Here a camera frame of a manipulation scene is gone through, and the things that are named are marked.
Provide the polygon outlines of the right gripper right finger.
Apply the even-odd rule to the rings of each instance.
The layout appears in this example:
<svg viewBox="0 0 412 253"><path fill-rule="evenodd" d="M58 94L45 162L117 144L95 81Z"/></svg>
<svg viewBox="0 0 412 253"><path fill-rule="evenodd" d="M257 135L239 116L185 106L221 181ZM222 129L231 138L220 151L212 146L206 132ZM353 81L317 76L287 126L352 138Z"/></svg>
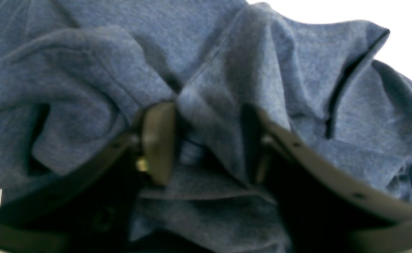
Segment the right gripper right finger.
<svg viewBox="0 0 412 253"><path fill-rule="evenodd" d="M412 205L331 165L296 134L245 104L251 182L275 197L291 253L412 253Z"/></svg>

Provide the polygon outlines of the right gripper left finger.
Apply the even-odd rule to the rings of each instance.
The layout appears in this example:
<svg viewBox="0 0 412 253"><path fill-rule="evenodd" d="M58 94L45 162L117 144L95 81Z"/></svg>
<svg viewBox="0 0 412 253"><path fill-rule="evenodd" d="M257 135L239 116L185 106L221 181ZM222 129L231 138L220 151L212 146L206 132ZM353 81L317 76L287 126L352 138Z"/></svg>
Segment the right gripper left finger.
<svg viewBox="0 0 412 253"><path fill-rule="evenodd" d="M129 130L73 173L0 207L0 250L119 250L141 189L170 181L176 122L173 102L141 110Z"/></svg>

